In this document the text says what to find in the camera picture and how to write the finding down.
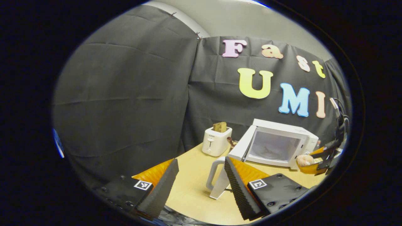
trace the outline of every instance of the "pink letter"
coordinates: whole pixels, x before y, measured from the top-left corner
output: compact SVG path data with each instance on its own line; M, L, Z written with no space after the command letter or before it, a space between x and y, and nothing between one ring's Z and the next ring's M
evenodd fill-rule
M239 56L239 54L237 54L235 50L237 50L238 53L241 53L243 51L243 46L247 45L247 42L245 40L224 40L224 43L225 52L222 54L222 56L233 58Z

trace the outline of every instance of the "table surface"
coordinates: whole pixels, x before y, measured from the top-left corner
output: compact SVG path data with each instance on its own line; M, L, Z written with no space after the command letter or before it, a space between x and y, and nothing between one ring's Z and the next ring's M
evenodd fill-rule
M179 173L166 201L166 206L190 218L209 224L241 225L258 220L243 220L233 193L229 191L225 191L219 199L209 197L211 191L206 187L206 182L212 162L219 156L207 155L201 151L201 148L202 143L177 157ZM228 153L229 149L221 156L227 156ZM246 161L246 163L268 175L282 173L306 188L319 184L325 177L325 174L314 176L304 174L300 170L290 170L287 167L264 165L249 161ZM213 185L222 167L223 164L218 166L212 181Z

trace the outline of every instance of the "blue letter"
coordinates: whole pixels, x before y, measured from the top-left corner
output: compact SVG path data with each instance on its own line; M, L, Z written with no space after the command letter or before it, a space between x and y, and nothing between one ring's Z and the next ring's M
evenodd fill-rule
M301 88L299 90L299 94L296 97L295 91L291 84L281 83L281 87L283 89L283 100L282 106L279 108L279 111L282 113L289 113L289 104L290 108L292 108L292 113L294 114L297 108L300 106L297 114L303 117L308 116L308 95L310 91L306 88Z

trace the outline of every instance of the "toaster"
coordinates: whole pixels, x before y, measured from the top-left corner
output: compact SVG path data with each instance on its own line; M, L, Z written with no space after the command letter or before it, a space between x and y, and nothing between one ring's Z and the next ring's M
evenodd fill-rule
M205 130L202 152L215 157L220 156L230 146L227 140L230 136L232 136L230 127L226 127L226 131L223 133L214 131L213 127Z

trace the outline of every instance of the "foam letter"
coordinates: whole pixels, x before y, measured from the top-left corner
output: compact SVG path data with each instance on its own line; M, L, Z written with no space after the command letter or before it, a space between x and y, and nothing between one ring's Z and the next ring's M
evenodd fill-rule
M322 66L320 65L320 63L318 61L316 61L316 60L314 60L312 63L316 66L316 70L317 70L318 75L321 78L325 78L325 74L322 72Z
M269 95L271 91L271 77L273 76L272 72L260 71L260 75L263 77L263 87L261 90L255 90L252 87L252 76L255 74L255 71L249 68L239 68L237 71L240 73L239 88L245 96L262 99Z
M283 89L283 99L282 106L279 108L279 111L282 113L289 113L289 104L290 108L292 108L292 113L294 114L297 111L297 114L303 117L308 116L308 95L310 91L306 88L301 88L296 97L295 91L291 84L281 83L281 87Z
M297 61L299 62L299 67L307 72L310 72L310 67L307 64L307 60L302 56L296 56Z
M275 57L278 59L283 58L283 55L281 54L281 51L279 50L278 47L274 46L274 45L263 45L261 46L263 51L261 52L263 54L263 56L265 57Z
M245 40L224 40L224 43L225 52L222 54L222 56L233 58L239 56L239 54L237 54L235 50L237 50L238 53L241 53L243 51L243 46L247 45L247 42Z
M318 118L325 118L325 105L324 105L324 97L325 94L323 92L317 91L316 92L317 98L318 98L318 110L317 110L317 117Z

